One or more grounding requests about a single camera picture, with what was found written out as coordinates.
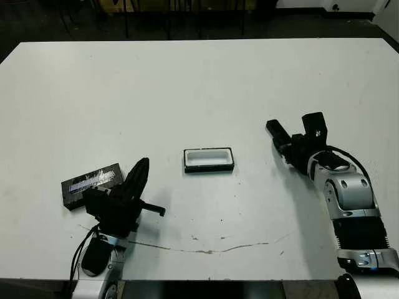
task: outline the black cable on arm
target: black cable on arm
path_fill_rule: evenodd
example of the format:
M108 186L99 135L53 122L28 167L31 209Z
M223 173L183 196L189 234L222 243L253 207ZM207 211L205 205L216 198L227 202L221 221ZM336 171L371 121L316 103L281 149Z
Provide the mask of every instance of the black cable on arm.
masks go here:
M351 159L356 166L358 166L360 168L360 170L362 171L363 175L366 177L370 187L372 186L372 182L370 180L370 177L368 176L368 173L366 171L366 169L363 167L363 165L355 158L353 157L350 153L340 149L340 148L336 148L335 146L331 146L331 145L327 145L327 149L331 150L331 151L336 151L342 155L344 155L345 157L348 157L349 159Z
M70 265L70 274L69 274L69 295L70 297L72 297L72 293L73 293L73 289L72 289L72 281L74 279L75 276L75 272L76 272L76 268L77 265L79 263L79 257L80 254L82 253L83 247L86 243L86 240L93 234L93 232L98 231L99 229L99 225L96 224L95 226L93 226L89 232L87 233L87 235L84 237L83 241L79 244L79 246L76 248L74 257L72 258L72 263Z

